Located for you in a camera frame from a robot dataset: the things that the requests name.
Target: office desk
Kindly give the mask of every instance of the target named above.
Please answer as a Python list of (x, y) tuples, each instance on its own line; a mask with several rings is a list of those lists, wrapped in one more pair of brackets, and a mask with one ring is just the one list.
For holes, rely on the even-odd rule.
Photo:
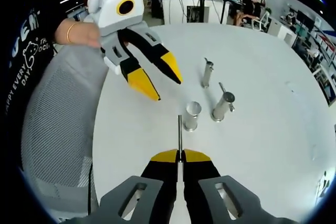
[[(187, 23), (187, 7), (200, 6), (198, 0), (162, 0), (163, 17), (166, 25)], [(219, 24), (223, 9), (222, 0), (205, 0), (204, 22)]]
[[(309, 69), (282, 41), (251, 29), (214, 24), (152, 29), (175, 54), (184, 82), (171, 81), (131, 45), (162, 100), (149, 100), (108, 72), (93, 137), (98, 200), (130, 176), (140, 176), (158, 152), (177, 148), (177, 115), (197, 101), (198, 128), (183, 131), (183, 147), (210, 156), (221, 175), (257, 194), (272, 215), (303, 218), (315, 203), (323, 172), (334, 172), (336, 165), (334, 126)], [(206, 90), (200, 86), (204, 57), (214, 63)], [(218, 82), (236, 96), (236, 110), (215, 123), (209, 114), (222, 95)], [(190, 223), (182, 182), (177, 187), (171, 223)]]
[(289, 25), (283, 20), (277, 20), (274, 17), (270, 17), (271, 23), (267, 33), (284, 40), (290, 47), (293, 46), (297, 35), (290, 28)]

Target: mesh chair back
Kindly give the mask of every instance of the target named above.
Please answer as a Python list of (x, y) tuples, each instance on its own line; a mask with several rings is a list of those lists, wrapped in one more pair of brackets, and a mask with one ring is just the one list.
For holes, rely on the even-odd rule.
[(87, 214), (94, 120), (107, 70), (99, 49), (64, 46), (29, 101), (23, 169), (37, 198), (57, 218)]

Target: floor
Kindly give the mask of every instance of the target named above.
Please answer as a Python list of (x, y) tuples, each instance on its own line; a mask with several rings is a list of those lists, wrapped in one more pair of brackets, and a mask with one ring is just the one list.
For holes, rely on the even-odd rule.
[(150, 8), (146, 7), (143, 13), (143, 20), (146, 21), (149, 27), (164, 25), (164, 20), (159, 18), (152, 18)]

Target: black t-shirt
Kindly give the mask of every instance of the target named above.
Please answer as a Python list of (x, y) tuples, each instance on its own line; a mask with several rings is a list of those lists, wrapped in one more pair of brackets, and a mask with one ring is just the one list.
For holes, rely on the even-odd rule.
[(59, 0), (10, 0), (5, 65), (5, 122), (9, 151), (20, 165), (20, 142), (30, 96), (54, 56), (54, 34), (66, 18)]

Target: metal peg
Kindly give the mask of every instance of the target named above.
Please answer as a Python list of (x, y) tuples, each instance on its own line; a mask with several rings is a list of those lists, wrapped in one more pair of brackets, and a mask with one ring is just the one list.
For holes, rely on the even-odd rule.
[(202, 88), (206, 89), (209, 87), (209, 81), (212, 71), (214, 71), (214, 64), (211, 61), (208, 61), (207, 58), (205, 58), (206, 64), (205, 64), (205, 70), (204, 75), (202, 78), (201, 86)]
[(182, 115), (179, 115), (178, 117), (178, 139), (179, 139), (179, 149), (178, 149), (178, 152), (179, 152), (179, 159), (178, 161), (179, 162), (182, 162), (182, 150), (183, 150), (183, 144), (182, 144)]
[(225, 88), (223, 87), (222, 83), (219, 83), (220, 88), (223, 91), (223, 95), (220, 99), (220, 101), (217, 103), (216, 107), (211, 112), (211, 118), (215, 122), (220, 122), (224, 119), (225, 113), (228, 111), (233, 112), (235, 110), (235, 107), (233, 106), (233, 102), (235, 101), (235, 96), (227, 92)]

